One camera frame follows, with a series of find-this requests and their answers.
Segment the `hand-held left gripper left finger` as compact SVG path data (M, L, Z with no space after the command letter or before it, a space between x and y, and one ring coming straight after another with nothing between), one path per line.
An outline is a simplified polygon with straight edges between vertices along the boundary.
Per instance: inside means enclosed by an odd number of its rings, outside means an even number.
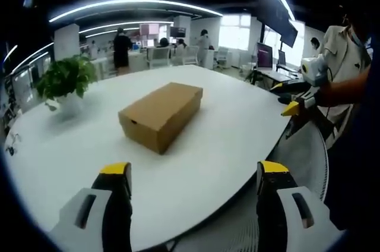
M131 164L100 170L59 211L49 236L62 251L131 251Z

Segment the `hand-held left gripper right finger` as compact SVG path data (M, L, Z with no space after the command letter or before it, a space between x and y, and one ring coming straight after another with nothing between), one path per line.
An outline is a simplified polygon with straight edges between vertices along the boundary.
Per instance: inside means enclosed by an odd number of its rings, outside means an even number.
M341 237L330 210L280 163L258 162L259 251L328 251Z

